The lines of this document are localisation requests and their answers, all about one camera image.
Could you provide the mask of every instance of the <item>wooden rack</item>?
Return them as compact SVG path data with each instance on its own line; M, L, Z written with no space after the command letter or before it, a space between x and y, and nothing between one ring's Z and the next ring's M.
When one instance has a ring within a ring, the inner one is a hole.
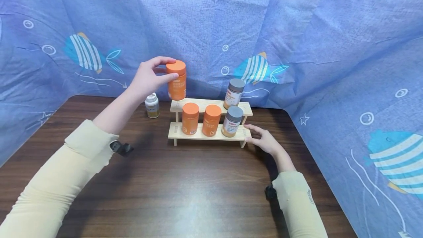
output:
M250 103L248 102L240 102L239 107L244 112L244 118L242 119L241 125L238 127L238 130L234 137L226 137L222 134L222 124L219 124L217 127L217 132L212 137L205 136L201 130L203 128L203 124L198 124L197 132L193 135L186 135L182 132L182 123L179 122L179 113L182 112L182 107L186 103L195 103L200 108L200 113L204 113L206 107L210 104L217 105L221 108L222 114L225 115L228 110L223 107L223 101L220 100L210 100L210 99L195 99L195 98L185 98L180 101L172 101L170 105L170 112L175 112L175 121L170 123L169 127L169 134L168 138L173 139L173 145L177 145L178 139L181 140L215 140L215 141L239 141L241 144L241 148L245 146L245 138L251 137L251 132L249 129L244 127L245 120L248 116L253 115L253 111L251 110Z

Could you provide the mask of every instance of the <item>orange bottle cap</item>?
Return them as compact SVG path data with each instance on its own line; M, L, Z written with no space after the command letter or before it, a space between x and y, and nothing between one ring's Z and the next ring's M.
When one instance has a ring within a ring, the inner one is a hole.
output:
M209 120L216 120L220 119L220 115L222 114L222 110L217 105L208 105L206 110L204 111L204 118Z
M200 113L200 108L195 103L187 103L182 107L182 114L186 118L195 118Z
M183 61L176 60L175 63L166 64L166 72L178 73L179 76L183 76L186 73L186 65Z

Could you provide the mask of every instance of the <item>finger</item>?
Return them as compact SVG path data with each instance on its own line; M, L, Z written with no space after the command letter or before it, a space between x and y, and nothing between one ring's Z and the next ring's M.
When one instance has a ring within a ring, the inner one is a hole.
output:
M167 75L164 75L164 76L158 76L159 84L160 85L165 84L165 83L170 82L174 79L177 79L178 77L179 77L178 73L172 73L172 74L167 74Z
M166 68L155 67L153 68L155 74L166 74Z
M174 63L176 61L175 58L172 57L165 57L165 56L158 56L148 60L146 63L151 67L156 67L158 65L165 65L167 63Z
M253 124L245 124L244 127L257 132L260 135L262 135L264 133L264 129L257 127L257 126L254 126Z
M248 137L248 138L245 138L245 141L247 141L248 143L252 143L256 146L259 146L259 147L260 147L260 144L261 144L261 141L259 139L256 139L256 138Z

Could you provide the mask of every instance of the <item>gray bottle cap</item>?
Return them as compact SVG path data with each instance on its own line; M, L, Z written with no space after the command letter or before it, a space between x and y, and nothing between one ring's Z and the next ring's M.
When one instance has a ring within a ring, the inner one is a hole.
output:
M244 112L240 107L230 106L228 112L226 113L226 118L234 123L241 121Z
M229 89L235 93L241 93L244 90L245 82L242 79L233 78L229 81Z

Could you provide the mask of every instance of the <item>fish print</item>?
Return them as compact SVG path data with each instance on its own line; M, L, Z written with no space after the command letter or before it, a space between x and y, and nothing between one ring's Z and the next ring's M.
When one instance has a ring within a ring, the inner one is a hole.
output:
M123 74L122 69L111 61L111 59L116 58L120 54L120 50L112 51L107 57L104 57L82 32L71 35L66 40L64 52L75 63L85 69L100 73L103 63L106 62L115 71Z
M368 149L390 188L423 199L423 136L378 130L371 135Z
M234 77L244 80L246 84L260 81L278 84L275 75L289 68L288 65L269 65L265 52L244 60L234 72Z

